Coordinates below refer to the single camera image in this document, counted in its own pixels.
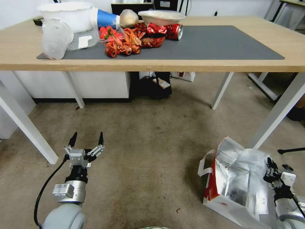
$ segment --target clear plastic cup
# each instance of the clear plastic cup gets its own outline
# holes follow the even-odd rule
[[[62,59],[73,40],[71,28],[60,19],[45,20],[42,26],[42,52],[50,59]]]

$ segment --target gray desk mat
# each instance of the gray desk mat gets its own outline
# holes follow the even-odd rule
[[[40,54],[38,59],[47,59]],[[95,46],[66,52],[64,59],[112,59],[105,46]],[[273,60],[284,59],[234,26],[184,26],[181,40],[166,39],[161,47],[142,49],[138,55],[118,55],[116,59],[159,60]]]

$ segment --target shopping bag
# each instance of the shopping bag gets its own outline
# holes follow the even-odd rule
[[[214,155],[212,165],[204,168],[209,154]],[[276,224],[273,192],[263,180],[267,157],[225,137],[199,163],[198,175],[208,174],[203,205],[242,227],[272,228]]]
[[[193,82],[196,72],[171,72],[172,77]]]

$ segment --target white bowl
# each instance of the white bowl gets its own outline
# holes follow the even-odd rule
[[[138,15],[143,18],[146,25],[152,22],[158,26],[177,24],[180,20],[185,18],[182,13],[171,10],[140,11]]]
[[[60,19],[67,23],[74,33],[79,33],[92,29],[90,21],[92,6],[92,3],[87,2],[50,3],[37,7],[37,10],[45,19]]]

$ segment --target beige carpet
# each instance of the beige carpet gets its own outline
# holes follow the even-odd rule
[[[59,156],[50,165],[17,130],[0,142],[1,229],[35,228],[33,208],[45,180],[61,163],[78,131],[76,147],[96,146],[104,132],[104,153],[92,163],[83,212],[86,229],[166,226],[173,229],[239,228],[202,205],[199,160],[227,135],[246,146],[272,109],[246,74],[235,74],[217,110],[211,104],[223,73],[198,73],[193,83],[172,79],[169,99],[131,103],[38,104],[30,118]],[[280,148],[304,147],[304,127],[285,118],[261,147],[298,175],[295,191],[305,196],[305,153],[279,155]],[[68,163],[47,186],[38,211],[43,222],[59,206],[54,184],[69,175]]]

